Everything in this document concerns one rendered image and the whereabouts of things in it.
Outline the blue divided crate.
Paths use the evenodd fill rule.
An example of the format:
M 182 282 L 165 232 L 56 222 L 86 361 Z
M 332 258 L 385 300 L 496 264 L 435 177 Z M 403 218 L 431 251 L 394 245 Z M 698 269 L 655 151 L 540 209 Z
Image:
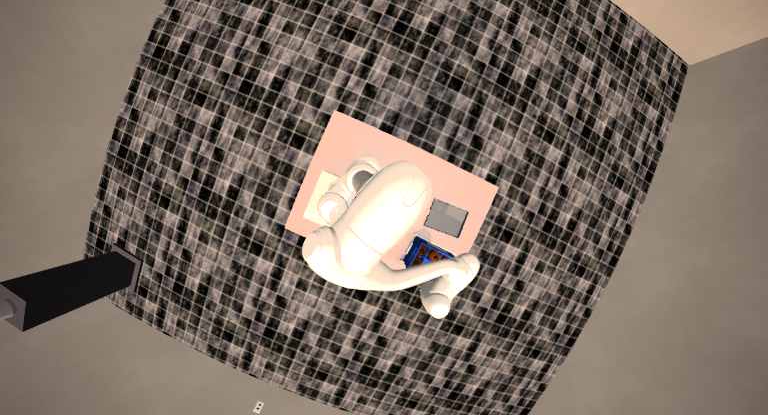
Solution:
M 418 255 L 418 256 L 420 256 L 420 258 L 421 258 L 421 261 L 422 261 L 423 263 L 428 263 L 428 262 L 430 262 L 430 261 L 431 261 L 431 260 L 428 258 L 428 256 L 427 256 L 427 254 L 428 254 L 428 252 L 430 251 L 430 249 L 433 249 L 433 250 L 435 250 L 435 251 L 439 252 L 439 253 L 441 254 L 441 257 L 442 257 L 442 255 L 443 255 L 443 254 L 444 254 L 444 255 L 446 255 L 446 256 L 448 256 L 448 257 L 450 257 L 450 256 L 449 256 L 450 254 L 452 254 L 452 253 L 450 253 L 450 252 L 448 252 L 448 251 L 446 251 L 446 250 L 444 250 L 444 249 L 442 249 L 442 248 L 440 248 L 440 247 L 438 247 L 438 246 L 436 246 L 436 245 L 434 245 L 434 244 L 432 244 L 432 243 L 430 243 L 430 242 L 428 242 L 428 241 L 426 241 L 426 240 L 424 241 L 424 243 L 422 243 L 422 241 L 424 241 L 424 239 L 422 239 L 422 238 L 420 238 L 420 237 L 418 237 L 418 236 L 417 236 L 416 238 L 414 238 L 414 240 L 413 240 L 413 242 L 412 242 L 413 244 L 412 244 L 412 246 L 411 246 L 410 250 L 408 251 L 408 253 L 407 253 L 407 254 L 405 255 L 405 257 L 404 257 L 404 264 L 405 264 L 405 267 L 406 267 L 406 268 L 408 268 L 408 267 L 411 267 L 411 264 L 412 264 L 412 262 L 413 262 L 414 258 L 416 257 L 416 255 L 418 255 L 417 253 L 418 253 L 418 251 L 419 251 L 420 247 L 422 246 L 422 244 L 423 244 L 423 245 L 425 245 L 425 246 L 427 246 L 427 253 L 426 253 L 425 255 Z M 431 247 L 430 247 L 430 246 L 431 246 Z M 416 248 L 417 248 L 417 250 L 416 250 Z M 434 248 L 435 248 L 435 249 L 434 249 Z M 416 251 L 415 251 L 415 250 L 416 250 Z M 438 251 L 438 250 L 439 250 L 439 251 Z M 415 253 L 414 253 L 414 252 L 415 252 Z M 442 253 L 442 252 L 443 252 L 443 253 Z M 414 255 L 413 255 L 413 254 L 414 254 Z M 413 257 L 412 257 L 412 256 L 413 256 Z M 426 258 L 425 258 L 425 257 L 426 257 Z M 412 259 L 411 259 L 411 258 L 412 258 Z M 410 259 L 411 259 L 411 260 L 410 260 Z M 426 259 L 427 259 L 427 260 L 426 260 Z M 428 261 L 428 260 L 429 260 L 429 261 Z M 422 264 L 422 262 L 421 262 L 421 264 Z M 431 262 L 432 262 L 432 261 L 431 261 Z

